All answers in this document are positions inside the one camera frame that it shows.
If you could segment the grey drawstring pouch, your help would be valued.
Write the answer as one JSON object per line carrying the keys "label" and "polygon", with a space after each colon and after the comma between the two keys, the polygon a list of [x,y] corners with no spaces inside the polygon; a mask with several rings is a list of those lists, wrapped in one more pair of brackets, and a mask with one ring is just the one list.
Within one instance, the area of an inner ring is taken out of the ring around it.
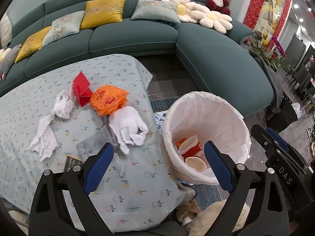
{"label": "grey drawstring pouch", "polygon": [[123,178],[125,175],[125,164],[122,160],[123,152],[120,150],[114,132],[108,125],[104,125],[94,135],[79,142],[76,149],[79,157],[85,162],[88,157],[96,155],[106,143],[110,143],[114,148],[114,162],[118,166],[120,178]]}

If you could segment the white paper bowl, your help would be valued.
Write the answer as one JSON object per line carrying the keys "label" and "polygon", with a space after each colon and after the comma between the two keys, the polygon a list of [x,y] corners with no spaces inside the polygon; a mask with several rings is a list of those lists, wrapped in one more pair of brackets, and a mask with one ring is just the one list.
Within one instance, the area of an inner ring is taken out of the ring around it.
{"label": "white paper bowl", "polygon": [[207,169],[206,163],[199,157],[192,156],[185,159],[185,164],[201,173]]}

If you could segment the black gold cigarette box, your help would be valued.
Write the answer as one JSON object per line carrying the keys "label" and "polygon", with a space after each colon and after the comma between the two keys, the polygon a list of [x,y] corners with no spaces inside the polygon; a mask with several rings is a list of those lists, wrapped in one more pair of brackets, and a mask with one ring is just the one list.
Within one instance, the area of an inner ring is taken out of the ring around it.
{"label": "black gold cigarette box", "polygon": [[81,165],[81,164],[83,164],[83,162],[79,158],[75,158],[75,157],[72,157],[70,155],[66,155],[66,161],[65,161],[63,172],[68,172],[72,169],[72,167],[74,167],[76,165]]}

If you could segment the red and white paper cup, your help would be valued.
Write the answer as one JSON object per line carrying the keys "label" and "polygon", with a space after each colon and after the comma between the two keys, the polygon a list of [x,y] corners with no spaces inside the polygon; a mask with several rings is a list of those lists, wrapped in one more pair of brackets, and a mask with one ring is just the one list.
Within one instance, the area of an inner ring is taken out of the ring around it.
{"label": "red and white paper cup", "polygon": [[201,158],[202,147],[200,145],[199,139],[196,135],[187,138],[178,148],[178,152],[186,160],[190,157]]}

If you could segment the white tissue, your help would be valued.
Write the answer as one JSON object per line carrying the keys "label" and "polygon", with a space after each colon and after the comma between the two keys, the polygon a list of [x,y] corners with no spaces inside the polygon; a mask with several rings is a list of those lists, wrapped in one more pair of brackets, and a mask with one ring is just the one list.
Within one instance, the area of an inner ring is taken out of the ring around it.
{"label": "white tissue", "polygon": [[29,150],[35,151],[40,156],[40,161],[52,156],[59,144],[56,140],[53,130],[50,128],[50,123],[54,120],[55,114],[51,113],[40,119],[36,136],[32,140]]}

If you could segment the orange plastic bag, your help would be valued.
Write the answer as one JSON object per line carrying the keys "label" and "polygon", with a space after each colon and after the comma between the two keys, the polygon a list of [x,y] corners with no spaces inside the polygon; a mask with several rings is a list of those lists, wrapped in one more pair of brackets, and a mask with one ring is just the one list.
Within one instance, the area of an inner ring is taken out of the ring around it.
{"label": "orange plastic bag", "polygon": [[175,142],[176,148],[179,150],[180,146],[187,140],[187,138],[181,138],[180,140]]}
{"label": "orange plastic bag", "polygon": [[125,106],[128,94],[124,89],[104,85],[92,94],[90,105],[99,116],[109,116]]}

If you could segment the red paper box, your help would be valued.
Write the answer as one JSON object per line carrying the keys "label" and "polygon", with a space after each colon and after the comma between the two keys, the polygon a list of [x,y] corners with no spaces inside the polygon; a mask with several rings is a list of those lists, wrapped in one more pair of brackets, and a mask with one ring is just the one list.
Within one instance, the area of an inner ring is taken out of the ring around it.
{"label": "red paper box", "polygon": [[79,105],[81,107],[87,105],[93,92],[90,90],[90,82],[82,72],[74,78],[72,87]]}

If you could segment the white lined trash bin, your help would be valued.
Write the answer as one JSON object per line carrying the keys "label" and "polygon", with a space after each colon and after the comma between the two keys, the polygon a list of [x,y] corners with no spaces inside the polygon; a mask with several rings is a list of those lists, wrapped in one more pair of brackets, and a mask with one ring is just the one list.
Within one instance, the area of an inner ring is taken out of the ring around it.
{"label": "white lined trash bin", "polygon": [[251,139],[244,118],[223,98],[208,92],[190,92],[169,108],[162,126],[162,137],[174,175],[193,184],[218,185],[210,165],[198,172],[185,164],[175,142],[197,136],[201,146],[212,141],[221,153],[238,163],[248,159]]}

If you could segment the black bag on floor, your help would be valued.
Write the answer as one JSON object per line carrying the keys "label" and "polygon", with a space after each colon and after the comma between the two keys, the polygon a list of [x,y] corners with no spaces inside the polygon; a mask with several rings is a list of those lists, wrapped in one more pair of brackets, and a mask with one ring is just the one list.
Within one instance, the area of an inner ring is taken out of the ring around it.
{"label": "black bag on floor", "polygon": [[270,107],[266,109],[266,126],[272,128],[276,133],[284,131],[290,124],[298,121],[297,114],[292,107],[292,101],[283,93],[283,100],[279,107],[280,111],[273,113]]}

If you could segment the grey blanket on sofa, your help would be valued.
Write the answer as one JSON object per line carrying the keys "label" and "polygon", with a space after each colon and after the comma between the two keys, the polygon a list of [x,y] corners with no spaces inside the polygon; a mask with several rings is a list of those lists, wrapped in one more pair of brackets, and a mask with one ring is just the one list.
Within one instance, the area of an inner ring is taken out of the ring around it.
{"label": "grey blanket on sofa", "polygon": [[281,111],[280,106],[283,101],[284,91],[281,82],[278,78],[278,75],[274,72],[274,70],[271,67],[268,66],[266,61],[257,52],[250,50],[249,54],[263,69],[273,88],[274,97],[270,105],[271,114],[279,113]]}

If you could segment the fluffy cream rug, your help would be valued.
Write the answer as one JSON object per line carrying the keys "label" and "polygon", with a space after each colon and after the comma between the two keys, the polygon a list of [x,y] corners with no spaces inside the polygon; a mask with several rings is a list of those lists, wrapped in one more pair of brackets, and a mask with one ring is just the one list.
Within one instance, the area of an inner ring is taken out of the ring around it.
{"label": "fluffy cream rug", "polygon": [[225,202],[226,200],[214,202],[203,211],[195,199],[183,202],[176,209],[177,220],[188,230],[188,235],[205,235],[220,214]]}

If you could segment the floral light blue tablecloth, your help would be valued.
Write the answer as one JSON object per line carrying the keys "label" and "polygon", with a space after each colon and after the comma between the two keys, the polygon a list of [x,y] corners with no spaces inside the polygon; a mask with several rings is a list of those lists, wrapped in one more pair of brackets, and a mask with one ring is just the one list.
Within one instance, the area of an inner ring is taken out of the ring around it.
{"label": "floral light blue tablecloth", "polygon": [[38,76],[1,98],[1,197],[29,213],[42,173],[66,167],[67,157],[86,160],[100,146],[88,147],[107,125],[86,105],[75,105],[68,120],[56,118],[51,129],[58,142],[49,158],[41,159],[30,145],[41,118],[47,116],[62,90],[84,73],[93,91],[110,84],[128,92],[127,105],[138,111],[149,132],[144,144],[131,146],[128,155],[115,157],[98,188],[90,194],[97,212],[113,232],[145,230],[160,224],[183,202],[195,197],[180,184],[169,166],[162,137],[147,95],[152,74],[135,58],[111,54],[72,63]]}

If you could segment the potted flower plants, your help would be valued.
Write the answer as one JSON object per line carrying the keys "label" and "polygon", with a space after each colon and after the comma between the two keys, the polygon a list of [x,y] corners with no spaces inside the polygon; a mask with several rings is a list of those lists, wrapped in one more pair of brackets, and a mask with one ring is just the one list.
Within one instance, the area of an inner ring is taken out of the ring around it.
{"label": "potted flower plants", "polygon": [[242,42],[244,48],[249,49],[253,55],[257,55],[267,66],[277,72],[279,69],[290,69],[286,61],[286,53],[280,42],[275,38],[269,38],[268,32],[255,30],[254,33],[246,37]]}

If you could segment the grey plush toy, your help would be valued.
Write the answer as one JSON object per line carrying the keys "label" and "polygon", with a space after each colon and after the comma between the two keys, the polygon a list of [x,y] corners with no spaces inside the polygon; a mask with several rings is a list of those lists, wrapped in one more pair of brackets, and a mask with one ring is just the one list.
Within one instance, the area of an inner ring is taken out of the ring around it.
{"label": "grey plush toy", "polygon": [[21,50],[22,45],[17,44],[13,48],[11,48],[11,51],[5,56],[5,58],[1,61],[1,81],[3,81],[12,67],[12,65],[15,63],[15,60]]}

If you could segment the yellow cushion left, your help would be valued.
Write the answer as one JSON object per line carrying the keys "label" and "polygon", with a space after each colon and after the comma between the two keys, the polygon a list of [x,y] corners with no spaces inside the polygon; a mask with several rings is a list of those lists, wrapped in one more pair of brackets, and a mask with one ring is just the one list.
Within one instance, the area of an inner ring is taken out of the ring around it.
{"label": "yellow cushion left", "polygon": [[51,28],[50,26],[43,28],[42,30],[29,36],[22,45],[16,57],[15,63],[40,50],[42,48],[42,41],[49,32],[50,28]]}

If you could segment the yellow cushion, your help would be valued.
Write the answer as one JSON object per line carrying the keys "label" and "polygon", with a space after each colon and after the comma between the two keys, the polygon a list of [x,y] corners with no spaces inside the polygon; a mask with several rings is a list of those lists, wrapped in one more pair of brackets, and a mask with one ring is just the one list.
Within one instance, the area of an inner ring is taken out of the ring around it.
{"label": "yellow cushion", "polygon": [[50,28],[51,28],[50,26],[43,28],[42,30],[29,36],[22,45],[16,57],[15,63],[40,50],[42,48],[42,41],[49,32]]}
{"label": "yellow cushion", "polygon": [[126,0],[92,0],[85,5],[80,30],[122,22]]}

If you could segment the light green cushion left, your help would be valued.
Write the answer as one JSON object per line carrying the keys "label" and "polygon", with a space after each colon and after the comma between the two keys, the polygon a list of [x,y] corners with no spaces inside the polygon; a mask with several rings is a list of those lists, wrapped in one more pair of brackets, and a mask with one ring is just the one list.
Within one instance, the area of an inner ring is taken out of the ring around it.
{"label": "light green cushion left", "polygon": [[54,20],[42,41],[42,46],[46,46],[66,36],[77,34],[80,31],[84,13],[84,11],[77,11]]}

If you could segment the light green cushion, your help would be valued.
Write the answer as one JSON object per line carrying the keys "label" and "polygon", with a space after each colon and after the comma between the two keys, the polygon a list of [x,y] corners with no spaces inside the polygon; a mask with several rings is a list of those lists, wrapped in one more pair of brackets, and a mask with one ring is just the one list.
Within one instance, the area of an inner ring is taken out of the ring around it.
{"label": "light green cushion", "polygon": [[84,13],[84,11],[77,11],[54,20],[42,41],[42,46],[46,46],[66,36],[77,34],[80,31]]}
{"label": "light green cushion", "polygon": [[138,0],[131,18],[181,23],[177,14],[177,4],[168,0]]}

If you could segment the white flower pillow left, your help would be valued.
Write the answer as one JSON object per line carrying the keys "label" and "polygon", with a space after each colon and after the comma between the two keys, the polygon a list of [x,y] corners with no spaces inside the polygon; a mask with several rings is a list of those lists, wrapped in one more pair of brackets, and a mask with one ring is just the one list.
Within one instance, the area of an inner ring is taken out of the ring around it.
{"label": "white flower pillow left", "polygon": [[0,49],[0,61],[2,61],[10,51],[11,51],[11,48]]}

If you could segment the white flower pillow pair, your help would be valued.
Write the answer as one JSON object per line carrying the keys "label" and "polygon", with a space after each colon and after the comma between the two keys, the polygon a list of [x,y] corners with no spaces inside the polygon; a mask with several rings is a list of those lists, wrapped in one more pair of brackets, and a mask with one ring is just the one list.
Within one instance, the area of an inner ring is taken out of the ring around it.
{"label": "white flower pillow pair", "polygon": [[214,29],[221,34],[232,30],[232,18],[191,0],[162,0],[177,5],[177,16],[181,22],[199,23],[202,27]]}

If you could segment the teal sectional sofa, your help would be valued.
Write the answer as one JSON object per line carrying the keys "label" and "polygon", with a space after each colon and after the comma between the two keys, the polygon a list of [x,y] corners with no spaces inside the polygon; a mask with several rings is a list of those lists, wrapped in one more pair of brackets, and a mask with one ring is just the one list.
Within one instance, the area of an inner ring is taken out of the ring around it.
{"label": "teal sectional sofa", "polygon": [[[12,29],[12,45],[51,25],[53,20],[85,9],[91,0],[46,0],[28,11]],[[204,4],[206,0],[193,0]],[[233,20],[233,28],[220,34],[194,23],[172,24],[134,20],[138,0],[126,0],[123,19],[80,31],[49,44],[18,62],[1,83],[6,94],[26,81],[74,62],[113,53],[135,57],[176,54],[197,86],[216,94],[249,116],[272,103],[274,94],[263,69],[242,47],[253,31]]]}

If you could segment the yellow cushion centre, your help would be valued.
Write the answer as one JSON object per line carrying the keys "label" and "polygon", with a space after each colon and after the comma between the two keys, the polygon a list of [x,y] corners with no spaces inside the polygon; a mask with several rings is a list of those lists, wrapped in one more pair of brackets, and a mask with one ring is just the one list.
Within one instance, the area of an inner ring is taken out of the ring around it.
{"label": "yellow cushion centre", "polygon": [[92,0],[85,5],[80,30],[122,22],[126,0]]}

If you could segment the light green cushion right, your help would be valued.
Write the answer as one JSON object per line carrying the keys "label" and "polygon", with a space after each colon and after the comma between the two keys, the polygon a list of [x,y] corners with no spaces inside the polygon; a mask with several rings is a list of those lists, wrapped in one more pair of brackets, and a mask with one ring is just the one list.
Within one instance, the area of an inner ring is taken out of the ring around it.
{"label": "light green cushion right", "polygon": [[138,0],[131,18],[181,23],[177,14],[177,4],[168,0]]}

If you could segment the red wall decoration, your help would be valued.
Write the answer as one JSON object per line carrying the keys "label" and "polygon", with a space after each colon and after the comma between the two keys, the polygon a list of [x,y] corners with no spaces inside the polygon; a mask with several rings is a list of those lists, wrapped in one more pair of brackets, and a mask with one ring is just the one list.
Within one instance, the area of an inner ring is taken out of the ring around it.
{"label": "red wall decoration", "polygon": [[249,7],[245,15],[244,24],[252,30],[254,30],[258,22],[264,1],[265,0],[250,0],[249,2]]}

